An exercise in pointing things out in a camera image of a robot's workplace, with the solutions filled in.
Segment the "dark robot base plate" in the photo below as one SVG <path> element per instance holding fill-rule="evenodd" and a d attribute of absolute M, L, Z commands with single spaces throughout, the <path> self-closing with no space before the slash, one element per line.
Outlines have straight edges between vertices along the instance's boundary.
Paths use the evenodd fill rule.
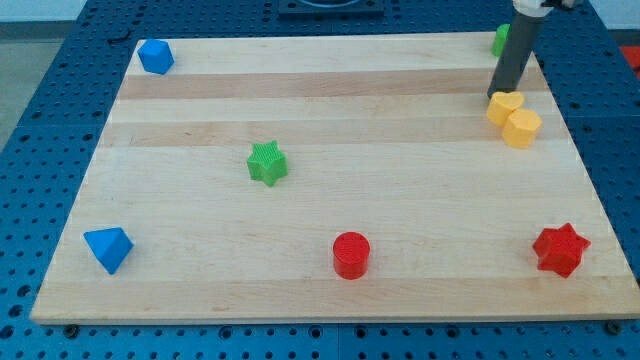
<path fill-rule="evenodd" d="M 280 18 L 384 14 L 384 0 L 277 0 Z"/>

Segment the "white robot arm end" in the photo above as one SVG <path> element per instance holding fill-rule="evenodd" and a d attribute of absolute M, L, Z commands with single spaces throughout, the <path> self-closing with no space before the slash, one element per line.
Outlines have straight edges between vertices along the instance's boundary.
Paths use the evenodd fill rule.
<path fill-rule="evenodd" d="M 570 11 L 581 6 L 584 0 L 513 0 L 514 9 L 522 15 L 544 18 L 552 9 Z"/>

